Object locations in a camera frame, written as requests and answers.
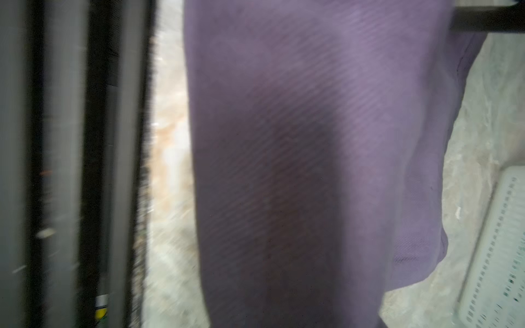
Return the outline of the purple long pants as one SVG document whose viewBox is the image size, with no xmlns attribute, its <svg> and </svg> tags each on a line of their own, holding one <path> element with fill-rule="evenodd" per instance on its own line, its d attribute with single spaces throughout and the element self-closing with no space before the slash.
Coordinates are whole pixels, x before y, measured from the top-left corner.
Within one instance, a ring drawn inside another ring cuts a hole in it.
<svg viewBox="0 0 525 328">
<path fill-rule="evenodd" d="M 444 155 L 485 34 L 452 1 L 186 1 L 212 327 L 383 327 L 447 254 Z"/>
</svg>

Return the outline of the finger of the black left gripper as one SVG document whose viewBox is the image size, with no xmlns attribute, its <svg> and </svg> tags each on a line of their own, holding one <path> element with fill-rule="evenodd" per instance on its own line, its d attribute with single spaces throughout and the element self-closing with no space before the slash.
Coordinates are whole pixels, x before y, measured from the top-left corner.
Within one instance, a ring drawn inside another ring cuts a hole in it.
<svg viewBox="0 0 525 328">
<path fill-rule="evenodd" d="M 523 34 L 524 4 L 456 7 L 451 19 L 451 30 Z"/>
</svg>

